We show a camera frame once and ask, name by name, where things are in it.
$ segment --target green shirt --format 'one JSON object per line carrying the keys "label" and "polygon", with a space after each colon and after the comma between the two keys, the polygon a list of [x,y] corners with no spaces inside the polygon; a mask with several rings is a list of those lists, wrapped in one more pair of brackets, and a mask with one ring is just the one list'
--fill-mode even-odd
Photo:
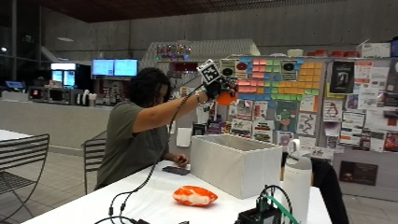
{"label": "green shirt", "polygon": [[103,164],[96,189],[115,183],[148,167],[164,148],[168,152],[167,127],[136,133],[134,124],[143,108],[131,102],[119,103],[111,111]]}

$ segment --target orange toy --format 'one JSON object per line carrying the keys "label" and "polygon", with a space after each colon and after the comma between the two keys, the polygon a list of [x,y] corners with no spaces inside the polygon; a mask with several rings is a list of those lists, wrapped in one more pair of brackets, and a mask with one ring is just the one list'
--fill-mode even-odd
{"label": "orange toy", "polygon": [[234,101],[236,101],[236,100],[238,100],[238,92],[236,92],[236,96],[232,97],[232,95],[230,94],[230,92],[226,91],[226,92],[222,93],[222,95],[218,98],[219,104],[220,105],[226,105],[226,106],[231,105],[231,103]]}
{"label": "orange toy", "polygon": [[219,196],[208,189],[195,186],[184,186],[176,190],[174,198],[179,203],[186,205],[206,207],[219,198]]}

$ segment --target white box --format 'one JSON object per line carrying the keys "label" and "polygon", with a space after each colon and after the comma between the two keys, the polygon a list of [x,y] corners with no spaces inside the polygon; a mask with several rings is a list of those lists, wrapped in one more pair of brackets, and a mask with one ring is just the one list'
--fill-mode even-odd
{"label": "white box", "polygon": [[364,43],[357,47],[363,58],[389,58],[391,43]]}
{"label": "white box", "polygon": [[192,137],[191,173],[240,199],[280,184],[283,147],[231,134]]}

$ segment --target dark hair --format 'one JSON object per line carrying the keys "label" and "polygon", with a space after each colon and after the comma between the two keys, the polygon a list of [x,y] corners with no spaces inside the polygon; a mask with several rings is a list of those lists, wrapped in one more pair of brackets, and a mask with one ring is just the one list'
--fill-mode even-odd
{"label": "dark hair", "polygon": [[172,92],[171,81],[159,68],[144,68],[130,81],[130,101],[144,108],[155,106],[160,98],[162,85],[167,85],[168,88],[163,100],[163,102],[167,102]]}

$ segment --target computer screen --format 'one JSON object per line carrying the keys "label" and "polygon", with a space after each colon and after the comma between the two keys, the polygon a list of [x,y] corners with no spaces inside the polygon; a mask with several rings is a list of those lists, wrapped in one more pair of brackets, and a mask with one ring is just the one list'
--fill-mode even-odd
{"label": "computer screen", "polygon": [[92,75],[95,76],[114,76],[115,60],[94,60]]}
{"label": "computer screen", "polygon": [[11,89],[25,89],[25,84],[23,84],[23,82],[18,82],[18,81],[6,81],[6,84],[7,84],[9,88],[11,88]]}
{"label": "computer screen", "polygon": [[115,76],[135,77],[139,72],[139,60],[126,59],[115,60]]}
{"label": "computer screen", "polygon": [[65,72],[65,87],[74,87],[75,86],[75,71],[66,71]]}
{"label": "computer screen", "polygon": [[63,82],[63,71],[53,71],[51,80]]}

